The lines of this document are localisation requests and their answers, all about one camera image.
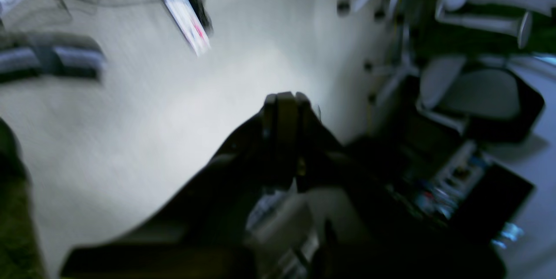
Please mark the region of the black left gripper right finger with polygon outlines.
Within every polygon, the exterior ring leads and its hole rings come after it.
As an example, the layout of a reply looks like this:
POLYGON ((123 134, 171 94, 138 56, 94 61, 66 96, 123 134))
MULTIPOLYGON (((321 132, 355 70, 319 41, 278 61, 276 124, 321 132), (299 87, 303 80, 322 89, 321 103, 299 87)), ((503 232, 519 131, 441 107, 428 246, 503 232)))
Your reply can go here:
POLYGON ((302 192, 346 192, 369 240, 335 242, 317 251, 322 279, 503 279, 506 265, 488 245, 419 217, 354 160, 325 128, 303 93, 297 94, 300 136, 297 179, 302 192))

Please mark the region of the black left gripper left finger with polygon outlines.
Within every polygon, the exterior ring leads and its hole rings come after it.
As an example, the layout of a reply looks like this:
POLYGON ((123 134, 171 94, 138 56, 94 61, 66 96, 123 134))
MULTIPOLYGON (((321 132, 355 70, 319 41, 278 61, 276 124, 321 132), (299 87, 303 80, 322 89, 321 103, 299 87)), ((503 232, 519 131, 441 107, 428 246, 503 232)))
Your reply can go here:
POLYGON ((151 218, 97 247, 74 249, 62 279, 254 279, 242 244, 248 216, 265 189, 296 176, 300 109, 291 92, 262 109, 222 143, 208 164, 151 218))

